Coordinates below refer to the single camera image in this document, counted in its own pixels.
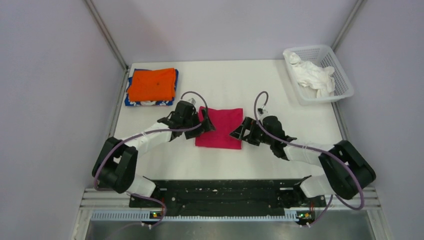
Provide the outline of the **pink t-shirt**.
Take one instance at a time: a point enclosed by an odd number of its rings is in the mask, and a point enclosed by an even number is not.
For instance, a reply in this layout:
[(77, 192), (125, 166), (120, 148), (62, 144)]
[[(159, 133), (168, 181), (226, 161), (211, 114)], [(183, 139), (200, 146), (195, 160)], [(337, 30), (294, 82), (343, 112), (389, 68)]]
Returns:
[(242, 141), (230, 136), (244, 119), (242, 108), (208, 109), (208, 116), (215, 131), (205, 132), (195, 138), (196, 147), (241, 150)]

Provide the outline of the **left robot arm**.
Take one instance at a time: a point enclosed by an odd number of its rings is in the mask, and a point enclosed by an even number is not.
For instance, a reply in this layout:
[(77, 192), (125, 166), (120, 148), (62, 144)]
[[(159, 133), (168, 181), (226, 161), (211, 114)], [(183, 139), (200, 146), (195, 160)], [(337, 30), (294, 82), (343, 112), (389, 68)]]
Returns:
[(149, 207), (160, 202), (156, 184), (136, 173), (138, 158), (153, 148), (184, 135), (187, 140), (215, 131), (207, 106), (197, 109), (194, 102), (181, 100), (168, 116), (126, 139), (108, 138), (93, 166), (94, 187), (98, 191), (141, 196)]

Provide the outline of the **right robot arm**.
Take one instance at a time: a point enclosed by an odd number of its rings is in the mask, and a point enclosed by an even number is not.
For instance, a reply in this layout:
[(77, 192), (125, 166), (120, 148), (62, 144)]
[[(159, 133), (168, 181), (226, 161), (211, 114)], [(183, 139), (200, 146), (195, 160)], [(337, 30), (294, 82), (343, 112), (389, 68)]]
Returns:
[(320, 195), (337, 195), (350, 200), (376, 179), (374, 169), (351, 142), (315, 144), (300, 141), (285, 133), (276, 116), (266, 116), (261, 122), (246, 117), (229, 135), (251, 145), (268, 145), (277, 158), (323, 170), (323, 174), (306, 176), (297, 183), (293, 200), (299, 206), (307, 206)]

